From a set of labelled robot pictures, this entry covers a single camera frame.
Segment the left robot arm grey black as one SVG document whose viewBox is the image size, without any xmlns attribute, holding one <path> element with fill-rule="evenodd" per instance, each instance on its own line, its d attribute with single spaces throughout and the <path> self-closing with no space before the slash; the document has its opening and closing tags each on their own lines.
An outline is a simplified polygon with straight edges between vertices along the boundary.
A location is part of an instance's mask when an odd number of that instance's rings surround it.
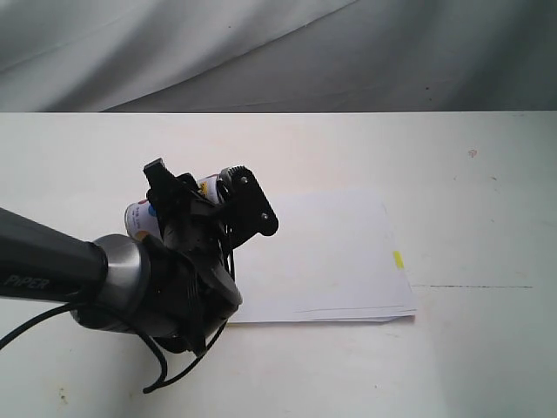
<svg viewBox="0 0 557 418">
<path fill-rule="evenodd" d="M 196 180 L 161 160 L 144 174 L 149 190 L 127 209 L 124 235 L 86 242 L 2 211 L 1 295 L 64 302 L 83 327 L 202 355 L 242 301 L 232 258 L 252 174 L 236 166 Z"/>
</svg>

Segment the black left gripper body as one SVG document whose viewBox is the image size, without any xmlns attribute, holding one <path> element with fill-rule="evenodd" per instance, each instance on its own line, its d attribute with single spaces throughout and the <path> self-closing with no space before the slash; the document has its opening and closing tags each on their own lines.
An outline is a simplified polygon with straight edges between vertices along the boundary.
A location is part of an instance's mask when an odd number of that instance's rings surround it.
<svg viewBox="0 0 557 418">
<path fill-rule="evenodd" d="M 158 222 L 166 252 L 171 259 L 208 257 L 226 261 L 231 252 L 228 228 L 218 215 L 224 203 L 218 192 L 219 176 L 200 180 L 189 173 L 159 174 Z"/>
</svg>

